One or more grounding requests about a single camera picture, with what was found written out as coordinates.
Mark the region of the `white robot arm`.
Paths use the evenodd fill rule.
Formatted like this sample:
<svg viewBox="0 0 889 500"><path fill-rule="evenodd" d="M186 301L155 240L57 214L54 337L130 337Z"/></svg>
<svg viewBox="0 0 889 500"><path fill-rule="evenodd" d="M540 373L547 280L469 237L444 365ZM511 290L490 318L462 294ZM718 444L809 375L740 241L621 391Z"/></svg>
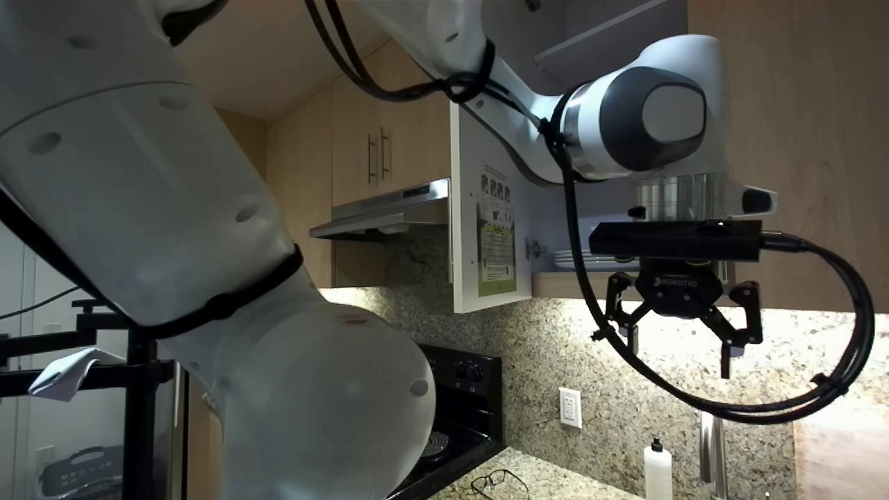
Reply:
<svg viewBox="0 0 889 500"><path fill-rule="evenodd" d="M177 46L226 0L0 0L2 221L154 335L211 391L226 500L389 500L436 416L415 340L325 301ZM708 173L725 137L708 33L648 46L568 94L533 93L483 0L365 11L540 180Z"/></svg>

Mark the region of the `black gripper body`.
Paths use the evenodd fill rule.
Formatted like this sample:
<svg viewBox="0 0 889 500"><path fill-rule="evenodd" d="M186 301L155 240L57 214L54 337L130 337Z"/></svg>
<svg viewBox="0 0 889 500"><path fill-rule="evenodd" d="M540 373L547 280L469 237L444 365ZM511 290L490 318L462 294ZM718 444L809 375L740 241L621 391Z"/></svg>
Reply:
<svg viewBox="0 0 889 500"><path fill-rule="evenodd" d="M644 262L636 290L664 318L700 318L722 298L714 271L687 262Z"/></svg>

